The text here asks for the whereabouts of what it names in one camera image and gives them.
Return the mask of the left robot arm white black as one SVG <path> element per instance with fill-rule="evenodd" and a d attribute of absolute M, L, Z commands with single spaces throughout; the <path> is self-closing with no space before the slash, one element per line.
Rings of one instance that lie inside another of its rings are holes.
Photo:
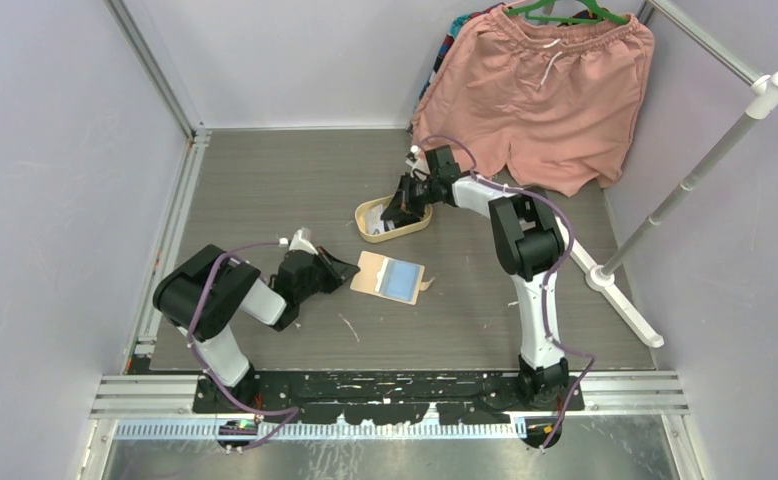
<path fill-rule="evenodd" d="M 247 262 L 232 262 L 210 244 L 157 286 L 152 305 L 189 337 L 189 348 L 221 382 L 217 398 L 234 413 L 250 409 L 257 397 L 256 369 L 230 327 L 242 311 L 275 331 L 289 327 L 301 305 L 316 294 L 331 294 L 360 268 L 319 247 L 289 250 L 270 279 Z"/>

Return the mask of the white magnetic stripe card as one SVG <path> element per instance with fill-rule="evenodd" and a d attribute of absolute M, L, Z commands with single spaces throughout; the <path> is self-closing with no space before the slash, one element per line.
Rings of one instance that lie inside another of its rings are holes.
<path fill-rule="evenodd" d="M 384 205 L 377 204 L 370 207 L 364 214 L 365 233 L 368 235 L 380 235 L 387 231 L 386 222 L 382 219 Z"/>

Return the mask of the beige oval plastic tray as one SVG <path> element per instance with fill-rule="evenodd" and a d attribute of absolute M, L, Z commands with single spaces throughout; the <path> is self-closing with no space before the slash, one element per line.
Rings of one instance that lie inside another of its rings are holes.
<path fill-rule="evenodd" d="M 423 230 L 431 222 L 433 207 L 427 205 L 424 215 L 413 221 L 411 218 L 401 220 L 383 219 L 388 210 L 391 196 L 386 196 L 361 203 L 354 211 L 354 222 L 360 236 L 368 243 L 381 243 L 400 236 Z"/>

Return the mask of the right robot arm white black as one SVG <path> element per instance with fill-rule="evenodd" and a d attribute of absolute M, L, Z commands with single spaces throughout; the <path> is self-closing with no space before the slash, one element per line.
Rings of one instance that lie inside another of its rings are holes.
<path fill-rule="evenodd" d="M 391 231 L 423 220 L 427 206 L 442 203 L 473 211 L 490 222 L 496 257 L 516 289 L 521 348 L 517 396 L 532 410 L 547 409 L 569 384 L 564 350 L 554 340 L 556 305 L 551 287 L 566 250 L 547 198 L 498 186 L 464 172 L 449 146 L 411 147 L 410 172 L 401 176 L 380 224 Z"/>

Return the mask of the beige leather card holder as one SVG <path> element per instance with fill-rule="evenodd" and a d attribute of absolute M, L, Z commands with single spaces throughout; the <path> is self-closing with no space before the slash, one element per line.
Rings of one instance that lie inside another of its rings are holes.
<path fill-rule="evenodd" d="M 406 305 L 415 305 L 435 278 L 425 279 L 425 267 L 369 251 L 362 251 L 350 289 Z"/>

